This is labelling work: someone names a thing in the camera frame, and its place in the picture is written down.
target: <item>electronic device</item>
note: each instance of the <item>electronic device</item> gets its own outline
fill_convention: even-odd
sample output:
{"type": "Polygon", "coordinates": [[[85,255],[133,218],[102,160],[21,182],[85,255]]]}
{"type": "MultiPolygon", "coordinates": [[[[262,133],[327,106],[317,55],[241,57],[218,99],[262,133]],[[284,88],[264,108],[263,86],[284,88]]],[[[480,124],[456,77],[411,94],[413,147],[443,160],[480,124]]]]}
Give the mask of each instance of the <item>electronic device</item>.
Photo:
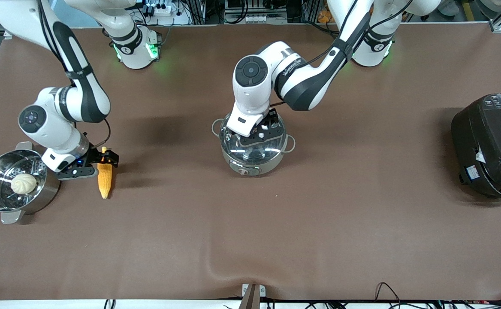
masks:
{"type": "Polygon", "coordinates": [[[501,93],[483,96],[456,114],[451,135],[462,184],[501,198],[501,93]]]}

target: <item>sticker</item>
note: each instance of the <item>sticker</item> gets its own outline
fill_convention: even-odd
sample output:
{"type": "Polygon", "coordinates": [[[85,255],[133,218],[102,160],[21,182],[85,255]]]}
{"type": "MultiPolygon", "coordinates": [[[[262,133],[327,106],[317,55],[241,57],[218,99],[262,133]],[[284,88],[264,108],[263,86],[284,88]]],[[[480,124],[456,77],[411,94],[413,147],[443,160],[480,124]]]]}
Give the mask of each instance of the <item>sticker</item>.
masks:
{"type": "Polygon", "coordinates": [[[470,177],[470,180],[474,180],[480,177],[480,174],[477,172],[476,166],[467,167],[466,172],[468,173],[468,177],[470,177]]]}

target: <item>metal pot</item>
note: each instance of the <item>metal pot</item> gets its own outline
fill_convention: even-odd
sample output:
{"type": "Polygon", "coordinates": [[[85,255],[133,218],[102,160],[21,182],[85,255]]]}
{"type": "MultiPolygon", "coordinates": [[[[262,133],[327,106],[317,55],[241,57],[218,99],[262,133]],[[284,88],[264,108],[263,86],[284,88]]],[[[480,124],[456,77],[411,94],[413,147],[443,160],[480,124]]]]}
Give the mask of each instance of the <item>metal pot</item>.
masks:
{"type": "Polygon", "coordinates": [[[225,118],[215,120],[211,128],[213,134],[220,140],[223,158],[232,170],[242,176],[258,176],[270,172],[278,166],[283,155],[291,153],[296,147],[294,137],[286,133],[283,119],[277,114],[275,114],[275,122],[260,123],[257,127],[265,128],[265,130],[261,133],[254,132],[250,137],[231,131],[227,127],[228,119],[229,114],[225,118]],[[220,131],[216,133],[214,127],[219,122],[221,122],[220,131]],[[268,138],[270,130],[277,132],[273,138],[268,138]],[[290,150],[286,150],[288,139],[293,141],[290,150]]]}
{"type": "Polygon", "coordinates": [[[19,143],[14,151],[0,156],[0,213],[3,224],[16,223],[21,216],[35,213],[52,201],[60,181],[45,166],[31,142],[19,143]],[[29,173],[37,179],[37,187],[28,194],[16,194],[11,180],[18,174],[29,173]]]}

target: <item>pot handle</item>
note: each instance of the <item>pot handle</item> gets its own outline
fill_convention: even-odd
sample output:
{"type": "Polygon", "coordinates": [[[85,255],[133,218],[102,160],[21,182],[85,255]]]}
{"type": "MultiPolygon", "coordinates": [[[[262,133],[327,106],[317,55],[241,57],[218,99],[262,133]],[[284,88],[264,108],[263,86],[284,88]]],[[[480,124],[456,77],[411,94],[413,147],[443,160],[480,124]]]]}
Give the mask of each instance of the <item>pot handle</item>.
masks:
{"type": "Polygon", "coordinates": [[[19,210],[16,212],[4,212],[1,213],[1,223],[2,224],[12,224],[18,222],[18,220],[23,216],[25,211],[19,210]]]}
{"type": "Polygon", "coordinates": [[[214,126],[216,125],[216,123],[218,123],[218,121],[223,121],[223,118],[215,120],[213,122],[213,125],[211,125],[211,130],[213,131],[213,134],[215,135],[215,137],[220,138],[220,132],[216,133],[216,131],[214,130],[214,126]]]}
{"type": "Polygon", "coordinates": [[[16,145],[15,150],[33,150],[33,143],[25,141],[25,142],[19,142],[16,145]]]}
{"type": "Polygon", "coordinates": [[[287,150],[287,151],[285,151],[285,150],[281,151],[281,153],[283,153],[283,154],[291,153],[294,150],[294,148],[296,147],[296,139],[294,139],[294,137],[290,134],[287,134],[287,138],[292,139],[292,148],[290,150],[287,150]]]}

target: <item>corn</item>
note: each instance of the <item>corn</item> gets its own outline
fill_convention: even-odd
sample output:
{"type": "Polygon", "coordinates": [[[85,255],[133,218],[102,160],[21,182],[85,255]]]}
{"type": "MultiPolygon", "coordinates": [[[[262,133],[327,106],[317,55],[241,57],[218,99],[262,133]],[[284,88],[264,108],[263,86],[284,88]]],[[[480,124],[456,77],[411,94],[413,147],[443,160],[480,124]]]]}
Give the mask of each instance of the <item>corn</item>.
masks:
{"type": "MultiPolygon", "coordinates": [[[[106,147],[102,147],[102,153],[105,153],[106,147]]],[[[112,187],[112,165],[111,164],[98,164],[98,189],[105,200],[108,198],[109,190],[112,187]]]]}

